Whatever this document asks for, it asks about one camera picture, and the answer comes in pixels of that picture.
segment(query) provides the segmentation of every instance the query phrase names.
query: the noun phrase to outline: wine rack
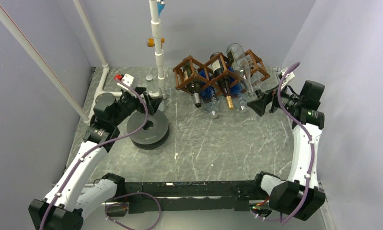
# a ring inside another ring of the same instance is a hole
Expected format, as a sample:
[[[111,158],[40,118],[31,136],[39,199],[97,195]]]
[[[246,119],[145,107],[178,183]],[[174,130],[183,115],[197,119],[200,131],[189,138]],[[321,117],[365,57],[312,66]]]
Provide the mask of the wine rack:
[[[263,75],[263,77],[260,79],[261,81],[264,81],[270,77],[270,74],[266,71],[265,65],[263,64],[263,61],[260,57],[258,57],[255,53],[253,53],[252,50],[250,49],[248,49],[245,52],[245,55],[247,59],[250,59],[254,65],[254,68],[253,69],[251,68],[251,76],[254,73],[259,71]],[[224,72],[220,74],[219,76],[213,79],[210,79],[210,75],[213,75],[213,72],[209,66],[211,66],[211,64],[218,59],[224,69]],[[189,63],[191,67],[191,76],[189,76],[188,79],[184,79],[183,70],[182,70],[182,67],[186,63]],[[202,64],[201,62],[199,62],[198,60],[193,58],[193,56],[190,55],[186,57],[182,62],[180,62],[176,67],[173,68],[174,77],[176,80],[176,89],[183,90],[186,93],[189,93],[186,86],[193,79],[197,78],[199,81],[204,83],[204,86],[201,88],[202,91],[208,88],[209,86],[213,86],[215,89],[218,90],[217,96],[222,95],[221,92],[219,91],[220,87],[218,86],[217,81],[219,81],[220,79],[228,75],[234,79],[234,82],[230,84],[230,87],[233,87],[240,82],[237,75],[228,69],[229,67],[230,67],[230,64],[228,63],[228,58],[221,52],[213,56],[205,64]],[[202,70],[205,73],[205,77],[199,74],[199,72],[201,72]]]

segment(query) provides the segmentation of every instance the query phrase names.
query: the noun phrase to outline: wine bottle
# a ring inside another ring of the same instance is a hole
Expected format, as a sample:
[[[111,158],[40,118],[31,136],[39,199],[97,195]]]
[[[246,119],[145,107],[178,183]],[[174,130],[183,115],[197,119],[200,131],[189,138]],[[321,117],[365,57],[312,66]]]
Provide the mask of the wine bottle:
[[[205,89],[205,96],[202,96],[204,102],[204,109],[209,112],[211,118],[217,118],[220,106],[218,105],[217,96],[215,95],[215,89],[209,86]]]
[[[183,66],[184,80],[187,80],[191,76],[191,66],[187,62]],[[197,79],[193,79],[189,84],[186,85],[187,90],[193,94],[194,103],[197,108],[201,107],[201,100],[199,93],[201,92],[201,83]]]
[[[245,86],[248,95],[255,97],[251,84],[251,69],[242,46],[238,43],[231,44],[227,48],[227,56],[234,73],[236,73],[241,83]]]
[[[210,57],[213,58],[218,53],[213,53]],[[211,64],[211,69],[213,71],[213,78],[216,78],[217,76],[221,75],[224,72],[224,68],[220,64],[220,60],[217,59]],[[222,92],[222,95],[225,97],[225,101],[227,102],[228,109],[234,109],[232,97],[231,97],[231,90],[230,90],[230,83],[229,83],[229,76],[225,76],[222,79],[217,81],[218,86],[220,87],[220,90]]]
[[[238,88],[237,92],[236,92],[236,95],[237,97],[234,98],[235,100],[235,105],[237,106],[238,110],[241,112],[241,113],[245,113],[248,111],[248,106],[247,106],[247,102],[245,100],[245,97],[244,95],[241,93],[242,91],[242,86],[241,84],[237,84],[236,87]]]
[[[253,62],[250,59],[248,59],[248,63],[249,63],[250,69],[253,70],[255,68]],[[251,77],[251,83],[252,83],[252,87],[254,91],[259,90],[260,87],[262,86],[263,82],[260,79],[261,77],[259,75],[259,71],[256,71]]]

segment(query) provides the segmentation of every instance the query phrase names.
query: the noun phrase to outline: gray wall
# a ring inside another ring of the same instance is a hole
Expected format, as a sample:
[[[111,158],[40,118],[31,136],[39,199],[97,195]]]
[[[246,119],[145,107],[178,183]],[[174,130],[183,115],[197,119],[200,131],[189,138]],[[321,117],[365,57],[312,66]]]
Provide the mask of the gray wall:
[[[318,170],[338,229],[383,229],[383,0],[317,0],[284,66],[325,84]]]
[[[154,66],[147,0],[82,0],[109,64]],[[167,0],[161,14],[164,61],[175,66],[188,55],[205,62],[231,43],[252,49],[267,66],[280,66],[315,0]],[[101,62],[70,0],[58,0],[93,66]]]
[[[0,1],[80,104],[90,64],[55,1]],[[0,230],[32,230],[32,199],[63,173],[79,116],[0,22]]]

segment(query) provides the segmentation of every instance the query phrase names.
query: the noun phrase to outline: gold bottle cap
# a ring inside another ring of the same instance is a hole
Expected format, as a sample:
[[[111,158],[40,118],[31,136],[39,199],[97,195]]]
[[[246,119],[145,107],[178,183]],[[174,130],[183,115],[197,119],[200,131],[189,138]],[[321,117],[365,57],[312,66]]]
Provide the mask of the gold bottle cap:
[[[234,109],[231,96],[225,97],[225,100],[227,102],[228,109],[230,110]]]

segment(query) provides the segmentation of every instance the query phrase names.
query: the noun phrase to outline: gray marble surface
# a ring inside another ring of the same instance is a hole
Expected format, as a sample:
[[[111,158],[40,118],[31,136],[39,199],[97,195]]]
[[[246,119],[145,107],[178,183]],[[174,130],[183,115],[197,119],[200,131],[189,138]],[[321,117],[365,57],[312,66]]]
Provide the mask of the gray marble surface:
[[[84,110],[88,114],[96,86],[101,77],[97,68]],[[106,173],[115,173],[129,182],[158,181],[222,181],[251,180],[260,171],[287,178],[293,155],[293,136],[290,122],[281,110],[263,117],[251,109],[245,114],[227,109],[220,97],[221,112],[217,119],[209,118],[203,108],[195,108],[192,98],[174,89],[174,73],[166,68],[168,81],[164,113],[170,122],[170,135],[166,143],[154,150],[135,147],[129,138],[114,144],[108,155],[99,163],[89,182]],[[277,84],[275,74],[266,80],[262,89]],[[152,67],[114,68],[110,71],[104,90],[118,91],[113,77],[131,74],[141,78],[144,85],[147,74],[157,75]],[[119,129],[126,133],[124,121]],[[87,126],[80,121],[71,148],[67,166],[75,157]]]

